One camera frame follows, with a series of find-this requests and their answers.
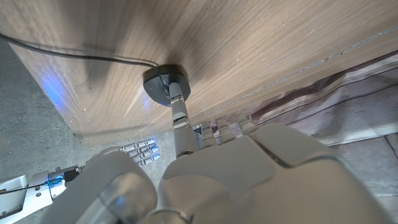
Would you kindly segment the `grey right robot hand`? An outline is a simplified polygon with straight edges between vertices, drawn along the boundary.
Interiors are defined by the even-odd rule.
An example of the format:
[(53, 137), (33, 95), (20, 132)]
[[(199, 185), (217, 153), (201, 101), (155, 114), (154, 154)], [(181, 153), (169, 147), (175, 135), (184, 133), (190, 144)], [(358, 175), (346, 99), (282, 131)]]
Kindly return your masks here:
[(130, 143), (124, 146), (111, 147), (101, 151), (100, 154), (107, 154), (116, 151), (126, 153), (141, 167), (160, 158), (159, 147), (156, 145), (155, 139), (153, 138)]

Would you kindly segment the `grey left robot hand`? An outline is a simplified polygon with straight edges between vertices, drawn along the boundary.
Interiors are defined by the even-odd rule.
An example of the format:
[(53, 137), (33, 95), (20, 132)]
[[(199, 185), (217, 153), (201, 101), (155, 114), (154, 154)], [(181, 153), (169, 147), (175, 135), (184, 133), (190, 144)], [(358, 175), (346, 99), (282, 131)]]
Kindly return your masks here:
[(124, 152), (90, 159), (44, 223), (391, 223), (392, 218), (330, 148), (282, 124), (195, 149), (178, 83), (169, 96), (177, 158), (155, 187)]

